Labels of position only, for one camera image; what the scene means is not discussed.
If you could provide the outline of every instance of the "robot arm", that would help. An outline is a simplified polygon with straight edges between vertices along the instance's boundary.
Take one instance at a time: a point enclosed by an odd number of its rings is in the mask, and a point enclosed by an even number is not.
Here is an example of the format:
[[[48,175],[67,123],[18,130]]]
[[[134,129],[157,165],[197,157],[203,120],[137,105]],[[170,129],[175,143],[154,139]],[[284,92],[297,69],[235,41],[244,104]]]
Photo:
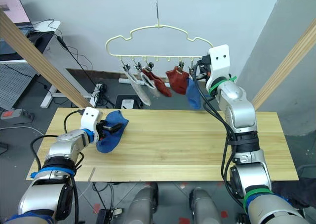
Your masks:
[[[32,174],[34,180],[20,200],[18,215],[6,223],[55,223],[70,214],[78,155],[99,140],[96,124],[101,117],[102,112],[87,107],[80,129],[57,137],[41,170]]]
[[[284,199],[271,192],[271,180],[259,146],[253,105],[246,92],[229,74],[230,57],[227,45],[213,47],[198,62],[206,89],[214,96],[225,114],[225,121],[235,133],[228,144],[236,146],[230,168],[231,188],[236,198],[243,198],[243,207],[252,224],[307,224]]]

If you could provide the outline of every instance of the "wooden table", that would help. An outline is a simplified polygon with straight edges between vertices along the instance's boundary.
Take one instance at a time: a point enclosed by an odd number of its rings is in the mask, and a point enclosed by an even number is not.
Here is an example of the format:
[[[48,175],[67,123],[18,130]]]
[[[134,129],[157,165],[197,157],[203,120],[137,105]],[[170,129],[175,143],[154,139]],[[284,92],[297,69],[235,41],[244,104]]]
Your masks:
[[[46,134],[64,133],[63,121],[73,108],[59,108]],[[106,115],[114,109],[100,109]],[[122,110],[129,120],[119,145],[101,153],[89,145],[77,181],[222,180],[221,160],[226,131],[201,111]],[[81,116],[69,117],[69,131],[80,127]],[[257,112],[260,146],[272,180],[298,180],[276,113]],[[55,138],[45,138],[38,156],[43,164]],[[36,171],[33,162],[31,172]]]

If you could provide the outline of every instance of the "sock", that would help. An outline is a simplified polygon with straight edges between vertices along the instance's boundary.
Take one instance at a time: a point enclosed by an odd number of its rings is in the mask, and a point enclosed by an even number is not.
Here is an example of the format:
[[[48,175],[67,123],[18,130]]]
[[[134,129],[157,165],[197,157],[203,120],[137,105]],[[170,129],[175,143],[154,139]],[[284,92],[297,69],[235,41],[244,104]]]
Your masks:
[[[166,72],[167,77],[169,78],[169,83],[171,88],[178,94],[186,94],[187,89],[187,78],[189,73],[179,72],[178,67],[175,66],[173,70]]]
[[[188,87],[186,90],[186,97],[189,105],[193,109],[201,109],[201,98],[198,89],[191,78],[187,78]]]
[[[142,69],[142,72],[146,76],[148,76],[150,80],[154,81],[155,86],[160,91],[160,93],[162,93],[163,95],[167,97],[172,96],[170,90],[166,87],[166,85],[164,84],[163,80],[160,77],[156,76],[152,71],[147,71],[145,68]]]
[[[140,76],[140,78],[142,79],[142,81],[144,82],[144,84],[147,86],[147,88],[149,89],[149,91],[150,91],[155,97],[160,97],[161,93],[159,92],[159,90],[157,89],[157,87],[155,86],[155,84],[152,83],[152,81],[151,81],[143,72],[138,73],[138,75]]]
[[[146,95],[146,93],[143,91],[141,85],[138,83],[137,79],[134,77],[133,74],[131,74],[129,71],[126,72],[124,71],[125,75],[129,78],[130,83],[133,87],[133,89],[135,90],[135,92],[137,93],[137,95],[139,96],[139,98],[142,100],[142,102],[145,105],[151,106],[151,101],[148,98],[148,96]]]
[[[103,153],[113,151],[113,149],[118,145],[120,138],[128,124],[128,120],[125,119],[121,111],[113,111],[109,113],[105,119],[106,126],[113,127],[118,123],[122,123],[122,127],[116,133],[110,134],[109,131],[103,130],[105,137],[97,142],[97,150]]]

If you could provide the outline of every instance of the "green ring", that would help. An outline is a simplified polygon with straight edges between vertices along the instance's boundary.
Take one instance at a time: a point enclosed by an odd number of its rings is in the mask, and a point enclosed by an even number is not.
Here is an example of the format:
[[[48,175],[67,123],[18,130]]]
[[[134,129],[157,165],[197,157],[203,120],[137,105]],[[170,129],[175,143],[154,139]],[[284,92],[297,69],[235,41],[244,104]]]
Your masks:
[[[243,202],[242,202],[243,210],[245,211],[245,213],[247,213],[247,211],[246,211],[246,201],[247,201],[247,199],[251,195],[256,194],[256,193],[272,193],[272,192],[268,188],[257,188],[257,189],[254,189],[254,190],[249,191],[248,193],[246,193],[245,197],[243,198]]]
[[[236,78],[237,78],[237,76],[234,76],[234,77],[232,77],[232,78],[229,78],[228,80],[227,80],[227,79],[224,79],[224,80],[222,80],[222,81],[216,83],[215,85],[213,85],[213,86],[208,90],[208,92],[211,94],[211,92],[212,92],[215,88],[217,88],[220,84],[222,84],[223,82],[226,82],[226,81],[234,81],[234,80],[236,80]]]

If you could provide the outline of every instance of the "hanging sock drying rack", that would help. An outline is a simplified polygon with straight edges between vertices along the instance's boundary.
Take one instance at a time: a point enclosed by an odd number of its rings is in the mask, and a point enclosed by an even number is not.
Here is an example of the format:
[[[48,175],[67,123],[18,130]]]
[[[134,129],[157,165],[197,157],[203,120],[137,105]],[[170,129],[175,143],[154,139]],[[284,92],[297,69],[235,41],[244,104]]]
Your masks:
[[[126,57],[126,58],[131,58],[132,60],[135,60],[136,57],[141,57],[144,59],[144,61],[147,62],[147,59],[148,58],[154,58],[156,61],[159,61],[159,58],[166,58],[167,61],[170,61],[171,58],[178,58],[179,61],[182,61],[183,58],[189,58],[191,60],[191,62],[194,60],[194,58],[201,58],[202,56],[176,56],[176,55],[140,55],[140,54],[114,54],[114,53],[110,53],[110,50],[109,50],[109,43],[113,40],[116,40],[118,38],[122,38],[124,39],[125,41],[129,41],[131,39],[133,39],[133,33],[135,33],[136,31],[140,31],[140,30],[145,30],[145,29],[152,29],[152,28],[158,28],[158,29],[161,29],[161,28],[169,28],[169,29],[173,29],[173,30],[177,30],[177,31],[180,31],[182,33],[184,33],[186,35],[186,39],[188,41],[191,41],[191,42],[194,42],[195,40],[201,40],[201,41],[204,41],[206,43],[208,43],[211,47],[213,47],[213,44],[204,39],[204,38],[201,38],[201,37],[195,37],[194,39],[190,39],[189,38],[189,33],[183,29],[180,29],[180,28],[177,28],[177,27],[174,27],[174,26],[170,26],[170,25],[161,25],[159,23],[159,14],[158,14],[158,0],[156,0],[156,10],[157,10],[157,20],[158,20],[158,23],[156,25],[152,25],[152,26],[144,26],[144,27],[140,27],[140,28],[136,28],[136,29],[133,29],[132,31],[129,32],[129,38],[125,38],[123,35],[117,35],[115,37],[112,37],[110,39],[108,39],[105,43],[105,49],[106,51],[108,52],[109,55],[111,56],[115,56],[117,58],[119,58],[119,60],[121,62],[123,62],[123,58]]]

